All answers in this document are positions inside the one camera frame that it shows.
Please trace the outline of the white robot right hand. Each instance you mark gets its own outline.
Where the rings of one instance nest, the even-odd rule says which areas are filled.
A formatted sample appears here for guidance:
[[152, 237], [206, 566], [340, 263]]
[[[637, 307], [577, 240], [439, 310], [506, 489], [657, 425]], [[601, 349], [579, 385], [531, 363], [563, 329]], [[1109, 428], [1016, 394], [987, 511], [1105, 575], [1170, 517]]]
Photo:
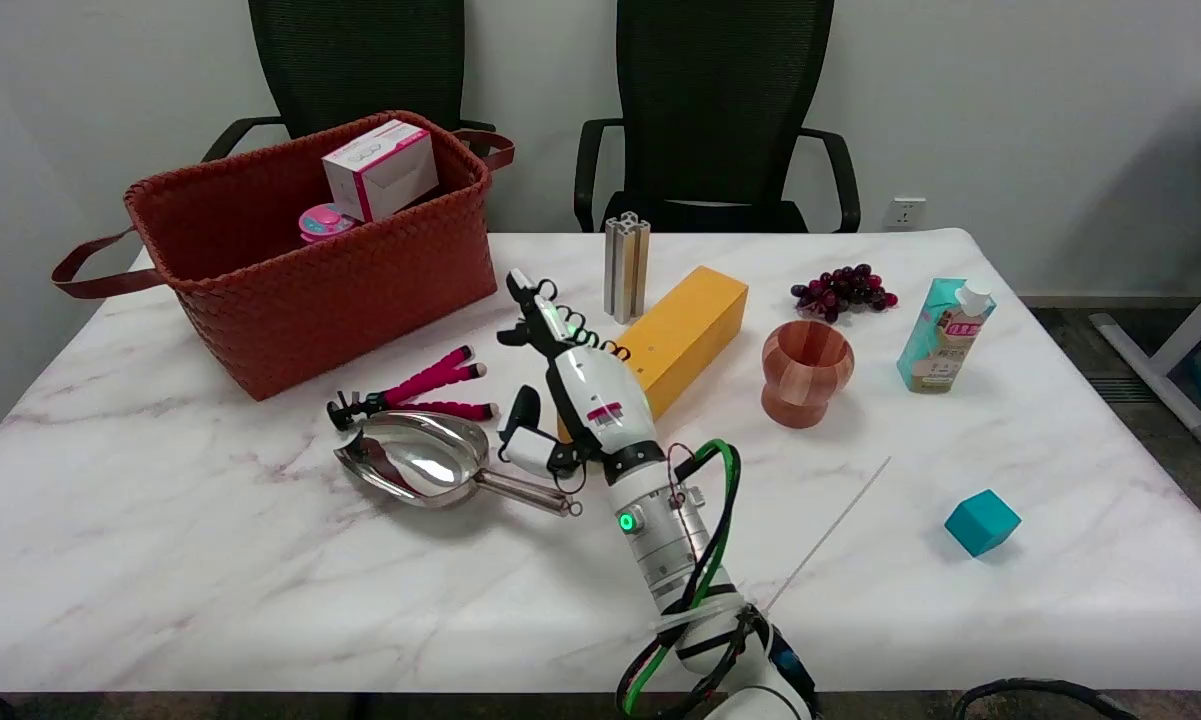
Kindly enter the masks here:
[[664, 466], [651, 406], [627, 365], [628, 348], [600, 338], [586, 328], [585, 316], [556, 305], [552, 281], [531, 281], [518, 269], [504, 281], [519, 319], [498, 332], [498, 343], [531, 347], [545, 360], [546, 388], [564, 438], [540, 428], [540, 395], [522, 386], [498, 428], [498, 460], [550, 480], [572, 478], [597, 462], [609, 486]]

